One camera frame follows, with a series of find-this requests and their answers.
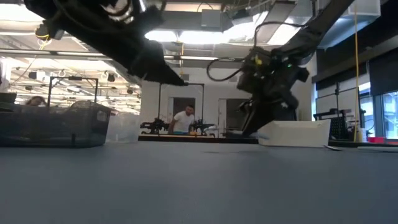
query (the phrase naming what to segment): doorway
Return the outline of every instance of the doorway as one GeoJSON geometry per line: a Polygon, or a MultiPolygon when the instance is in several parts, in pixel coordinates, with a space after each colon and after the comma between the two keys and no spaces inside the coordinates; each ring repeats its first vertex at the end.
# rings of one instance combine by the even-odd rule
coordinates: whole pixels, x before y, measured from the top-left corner
{"type": "Polygon", "coordinates": [[[195,98],[187,98],[187,97],[170,97],[169,98],[169,112],[167,121],[170,122],[174,116],[181,112],[185,111],[185,108],[188,105],[192,105],[193,109],[195,109],[195,98]]]}

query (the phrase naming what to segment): white box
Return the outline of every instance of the white box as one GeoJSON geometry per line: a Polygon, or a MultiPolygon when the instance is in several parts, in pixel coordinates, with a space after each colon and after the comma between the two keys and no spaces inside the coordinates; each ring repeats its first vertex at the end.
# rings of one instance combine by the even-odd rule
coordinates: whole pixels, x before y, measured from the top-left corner
{"type": "Polygon", "coordinates": [[[323,147],[329,142],[330,120],[273,121],[258,130],[269,139],[259,139],[262,146],[323,147]]]}

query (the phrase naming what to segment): person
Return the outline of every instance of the person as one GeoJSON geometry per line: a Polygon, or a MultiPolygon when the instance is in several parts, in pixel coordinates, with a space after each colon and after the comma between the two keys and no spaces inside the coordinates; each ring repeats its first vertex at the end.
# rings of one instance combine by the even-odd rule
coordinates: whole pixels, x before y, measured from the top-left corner
{"type": "Polygon", "coordinates": [[[47,105],[43,96],[33,96],[30,100],[26,102],[29,106],[40,106],[47,105]]]}
{"type": "Polygon", "coordinates": [[[185,111],[181,111],[174,116],[169,126],[169,134],[188,134],[189,126],[193,123],[193,106],[188,105],[185,111]]]}

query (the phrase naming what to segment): pipe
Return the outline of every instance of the pipe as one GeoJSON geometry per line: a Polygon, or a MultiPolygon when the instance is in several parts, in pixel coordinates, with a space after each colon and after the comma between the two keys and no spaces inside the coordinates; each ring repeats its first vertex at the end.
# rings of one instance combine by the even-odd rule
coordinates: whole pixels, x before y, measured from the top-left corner
{"type": "MultiPolygon", "coordinates": [[[[0,49],[0,55],[3,57],[34,57],[37,58],[62,58],[69,57],[81,60],[112,60],[111,58],[94,52],[64,52],[54,50],[22,50],[22,49],[0,49]]],[[[201,60],[212,61],[218,57],[202,57],[189,55],[164,55],[165,60],[201,60]]],[[[229,58],[221,60],[222,62],[237,62],[242,58],[229,58]]]]}

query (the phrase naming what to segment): yellow cable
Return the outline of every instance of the yellow cable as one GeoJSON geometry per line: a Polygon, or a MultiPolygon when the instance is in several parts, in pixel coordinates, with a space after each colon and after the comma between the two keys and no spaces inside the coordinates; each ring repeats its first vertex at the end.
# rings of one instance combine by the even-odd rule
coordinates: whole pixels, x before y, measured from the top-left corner
{"type": "Polygon", "coordinates": [[[359,79],[359,58],[358,58],[358,18],[356,2],[354,3],[354,25],[355,25],[355,63],[356,63],[356,91],[355,91],[355,127],[354,127],[354,142],[356,142],[357,133],[357,118],[358,118],[358,79],[359,79]]]}
{"type": "Polygon", "coordinates": [[[49,37],[50,37],[49,34],[47,34],[47,35],[37,35],[37,34],[36,34],[36,31],[37,31],[37,28],[35,29],[35,36],[36,36],[37,38],[46,38],[46,41],[49,39],[49,37]]]}

